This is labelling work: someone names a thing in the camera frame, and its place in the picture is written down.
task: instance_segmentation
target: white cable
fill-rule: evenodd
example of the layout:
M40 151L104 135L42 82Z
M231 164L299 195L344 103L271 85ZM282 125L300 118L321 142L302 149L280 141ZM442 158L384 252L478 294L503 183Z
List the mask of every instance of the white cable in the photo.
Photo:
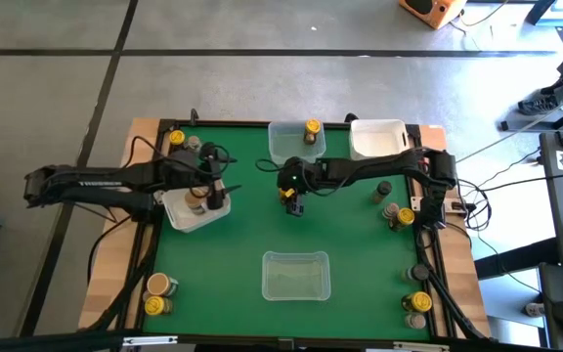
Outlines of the white cable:
M461 158L461 159L458 160L457 162L465 161L466 159L468 159L468 158L470 158L470 157L472 157L472 156L474 156L474 155L476 155L476 154L482 153L482 152L484 152L485 150L488 150L488 149L490 149L491 147L494 147L495 145L497 145L497 144L499 144L499 143L505 141L505 140L508 139L508 138L512 138L512 137L514 137L515 135L517 135L517 134L519 134L519 133L521 133L521 132L527 131L528 129L530 129L530 128L532 128L533 126L535 126L538 122L542 122L542 121L546 120L549 116L551 116L551 115L554 114L556 111L558 111L558 110L560 110L560 109L562 109L562 108L563 108L563 103L560 104L560 105L558 105L557 107L555 107L555 109L549 111L549 112L548 112L546 115L544 115L543 117L540 117L540 118L538 118L538 119L532 121L531 123L529 123L528 125L526 125L525 127L521 128L521 129L519 129L518 131L512 132L511 134L509 134L509 135L507 135L507 136L505 136L505 137L503 137L503 138L501 138L501 139L498 139L498 140L496 140L496 141L490 143L488 146L486 146L486 147L480 149L479 151L477 151L477 152L475 152L475 153L469 154L469 155L467 155L467 156Z

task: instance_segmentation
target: wooden board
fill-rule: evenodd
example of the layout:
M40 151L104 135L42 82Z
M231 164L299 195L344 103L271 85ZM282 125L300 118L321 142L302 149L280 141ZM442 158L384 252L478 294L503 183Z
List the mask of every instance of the wooden board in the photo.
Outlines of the wooden board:
M129 148L134 136L143 136L150 142L155 142L158 123L158 119L151 118L135 118L133 120L125 145L123 162L129 156ZM445 131L442 127L423 125L420 126L420 134L424 146L440 150L446 148ZM168 143L164 143L163 146L168 148ZM151 157L152 150L149 147L142 143L136 145L133 162L147 161ZM455 190L450 191L448 197L456 198L457 192ZM122 211L119 211L116 213L116 216L117 218L122 218L125 215ZM464 227L461 217L448 215L448 220ZM107 222L105 230L111 227L111 225L111 222ZM100 243L93 265L93 275L79 320L81 328L93 324L122 288L132 251L135 231L136 224L127 222ZM148 242L148 239L149 231L147 231L145 243ZM440 240L445 270L447 271L447 281L452 296L475 327L483 334L490 335L490 327L488 326L468 239L458 230L447 228L440 231ZM125 324L126 328L132 328L134 325L136 309L139 304L138 297L140 297L140 284L134 291L130 301ZM433 298L437 308L435 310L437 332L439 335L446 335L442 305L435 292ZM458 332L458 336L463 337L461 331Z

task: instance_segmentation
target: green table surface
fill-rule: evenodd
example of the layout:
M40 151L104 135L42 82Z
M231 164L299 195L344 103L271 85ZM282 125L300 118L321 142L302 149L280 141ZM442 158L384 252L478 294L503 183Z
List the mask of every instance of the green table surface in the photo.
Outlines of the green table surface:
M175 311L146 317L144 331L177 334L427 340L429 331L405 326L401 297L421 290L402 280L416 262L413 233L390 231L380 211L387 202L410 206L403 176L384 178L393 192L370 202L381 179L359 181L331 197L304 197L303 217L285 213L276 173L258 171L269 158L266 128L184 127L187 136L227 148L238 163L223 175L232 210L189 234L167 219L154 269L176 278ZM347 130L326 130L325 156L349 157ZM327 301L268 301L262 296L262 256L267 251L329 257Z

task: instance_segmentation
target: small jar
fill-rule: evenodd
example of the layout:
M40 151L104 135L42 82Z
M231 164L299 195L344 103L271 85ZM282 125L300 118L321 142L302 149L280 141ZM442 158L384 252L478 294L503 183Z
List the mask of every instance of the small jar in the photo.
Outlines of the small jar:
M370 199L375 204L380 204L392 192L392 185L388 181L379 182L377 188L372 192Z
M408 312L425 313L431 309L431 297L423 291L414 292L401 298L401 306Z
M186 139L186 135L184 135L184 132L180 130L175 130L168 135L168 141L173 146L181 146L182 144L184 144L185 139Z
M410 208L402 208L397 216L390 219L390 230L394 232L401 231L414 222L414 212Z
M173 302L166 297L151 296L145 301L145 313L150 316L171 314Z
M424 329L427 326L425 316L420 313L409 313L406 315L406 326L412 329Z
M192 191L186 192L184 202L194 215L201 215L205 212L205 207L203 207L203 204L206 202L205 192L202 189L195 188Z
M403 271L403 279L407 282L420 282L429 278L429 270L422 264L416 264Z
M188 141L186 142L186 148L189 151L199 153L199 151L201 150L201 140L197 136L189 137Z
M395 216L397 216L398 213L399 213L399 205L397 205L397 203L390 203L383 208L381 215L383 215L383 217L385 217L386 219L390 220Z
M177 280L163 273L155 273L147 280L147 291L151 295L170 297L177 291Z
M313 145L317 142L317 134L321 131L321 122L315 118L309 119L305 123L305 132L303 133L303 143Z

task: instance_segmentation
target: white container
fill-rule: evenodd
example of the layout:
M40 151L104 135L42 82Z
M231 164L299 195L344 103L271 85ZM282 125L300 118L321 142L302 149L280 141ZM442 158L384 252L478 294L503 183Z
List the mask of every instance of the white container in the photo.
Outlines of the white container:
M354 160L398 154L410 147L406 124L397 119L352 121L349 145Z
M262 296L270 301L328 300L331 282L327 253L264 253Z
M202 206L206 211L203 214L196 215L184 201L184 196L188 192L189 189L171 190L162 195L162 202L164 203L166 214L175 230L189 233L230 213L232 202L230 195L225 195L223 207L210 210L207 208L207 204L204 203Z
M299 156L308 162L314 162L323 156L326 150L325 129L317 133L317 140L313 145L303 142L305 121L271 122L269 123L269 152L271 160L282 166L286 160Z

